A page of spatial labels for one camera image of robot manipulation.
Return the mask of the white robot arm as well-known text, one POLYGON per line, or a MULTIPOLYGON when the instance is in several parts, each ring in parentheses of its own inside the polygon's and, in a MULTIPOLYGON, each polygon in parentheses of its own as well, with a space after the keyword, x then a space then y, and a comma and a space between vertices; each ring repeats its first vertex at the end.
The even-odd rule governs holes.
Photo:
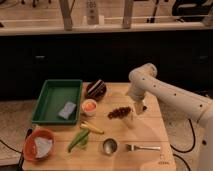
POLYGON ((197 171, 213 171, 213 99, 184 90, 156 78, 157 68, 146 63, 130 71, 127 95, 141 104, 150 92, 168 105, 182 110, 205 129, 197 171))

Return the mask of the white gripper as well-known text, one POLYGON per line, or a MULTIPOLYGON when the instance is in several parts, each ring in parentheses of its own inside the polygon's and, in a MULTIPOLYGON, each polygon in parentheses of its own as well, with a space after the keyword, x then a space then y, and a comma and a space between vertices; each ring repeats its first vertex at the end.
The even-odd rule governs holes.
POLYGON ((127 95, 135 101, 134 109, 137 115, 140 115, 144 111, 144 103, 142 102, 145 98, 145 91, 135 86, 130 86, 127 95))

